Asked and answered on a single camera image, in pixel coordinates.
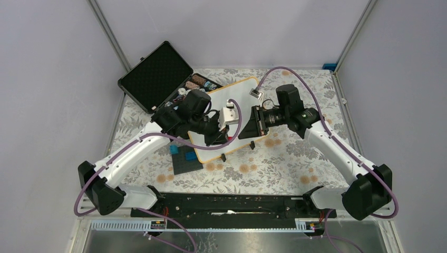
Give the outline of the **yellow framed whiteboard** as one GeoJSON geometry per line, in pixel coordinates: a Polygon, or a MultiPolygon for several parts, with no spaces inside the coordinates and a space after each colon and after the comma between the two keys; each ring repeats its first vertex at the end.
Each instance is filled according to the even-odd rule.
{"type": "MultiPolygon", "coordinates": [[[[250,91],[257,85],[258,79],[251,76],[236,83],[229,84],[222,88],[211,91],[208,93],[208,95],[211,97],[211,108],[215,110],[221,110],[223,107],[226,106],[226,102],[228,99],[235,100],[241,108],[242,127],[245,127],[250,118],[251,107],[261,104],[260,100],[249,94],[250,91]]],[[[234,141],[230,145],[222,149],[212,151],[195,149],[195,153],[200,163],[208,163],[210,161],[221,158],[222,154],[228,156],[228,154],[235,152],[238,149],[249,146],[252,141],[256,142],[263,138],[264,137],[257,137],[241,140],[238,138],[234,138],[234,141]]]]}

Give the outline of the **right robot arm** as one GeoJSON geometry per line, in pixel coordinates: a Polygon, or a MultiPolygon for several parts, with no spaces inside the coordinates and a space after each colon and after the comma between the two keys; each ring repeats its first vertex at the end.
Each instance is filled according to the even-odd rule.
{"type": "Polygon", "coordinates": [[[377,166],[344,142],[315,108],[306,108],[297,87],[281,85],[276,89],[278,105],[265,109],[251,108],[251,114],[239,139],[265,136],[269,129],[286,125],[303,140],[317,148],[349,185],[347,188],[317,187],[305,194],[304,214],[315,217],[323,209],[345,210],[356,220],[376,216],[392,201],[392,170],[385,164],[377,166]]]}

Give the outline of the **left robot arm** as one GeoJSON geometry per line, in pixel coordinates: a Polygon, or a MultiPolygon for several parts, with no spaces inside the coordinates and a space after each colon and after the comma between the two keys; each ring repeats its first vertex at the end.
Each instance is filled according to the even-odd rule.
{"type": "Polygon", "coordinates": [[[211,97],[200,90],[169,106],[158,108],[143,129],[107,157],[78,167],[81,192],[75,204],[78,217],[94,211],[106,216],[120,207],[143,209],[156,217],[163,212],[162,200],[149,187],[123,184],[123,179],[148,155],[172,140],[199,150],[219,150],[228,146],[231,117],[240,107],[233,99],[220,110],[212,109],[211,97]]]}

